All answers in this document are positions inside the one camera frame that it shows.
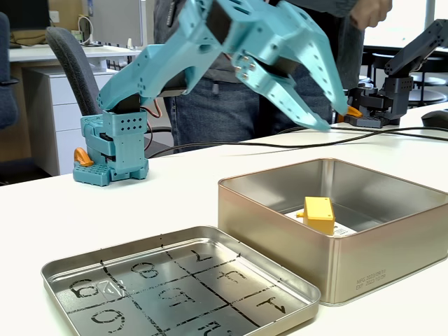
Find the person's left hand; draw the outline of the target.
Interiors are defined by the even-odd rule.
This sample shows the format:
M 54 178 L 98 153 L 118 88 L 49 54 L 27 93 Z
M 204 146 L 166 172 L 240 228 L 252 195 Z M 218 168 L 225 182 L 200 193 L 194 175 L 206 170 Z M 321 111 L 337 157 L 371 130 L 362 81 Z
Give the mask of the person's left hand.
M 376 27 L 385 21 L 392 7 L 392 0 L 359 0 L 351 9 L 351 21 L 360 30 Z

